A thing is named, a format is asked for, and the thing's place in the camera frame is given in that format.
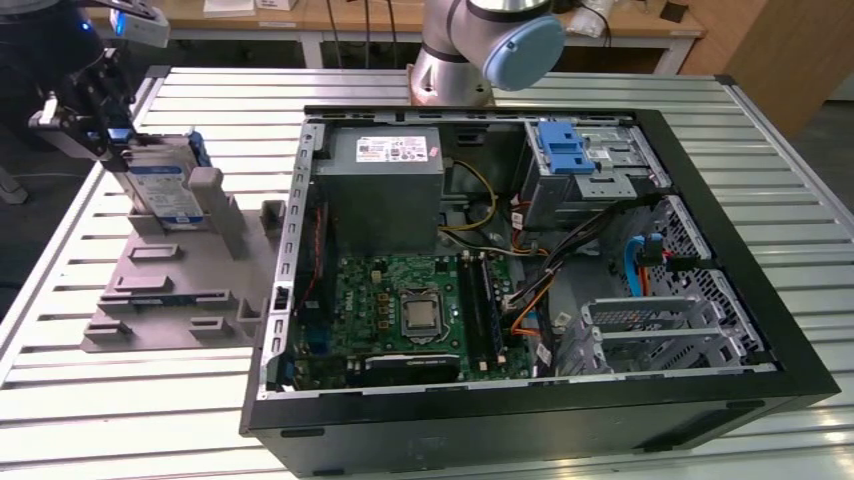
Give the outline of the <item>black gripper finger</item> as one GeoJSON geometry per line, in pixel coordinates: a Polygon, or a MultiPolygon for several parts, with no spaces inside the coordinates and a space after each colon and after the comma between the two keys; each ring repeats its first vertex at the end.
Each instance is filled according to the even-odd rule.
{"type": "Polygon", "coordinates": [[[70,157],[106,158],[107,145],[92,118],[75,113],[56,97],[50,97],[30,117],[30,129],[70,157]]]}
{"type": "Polygon", "coordinates": [[[106,48],[99,59],[62,81],[58,98],[63,109],[96,130],[132,128],[134,86],[118,48],[106,48]]]}

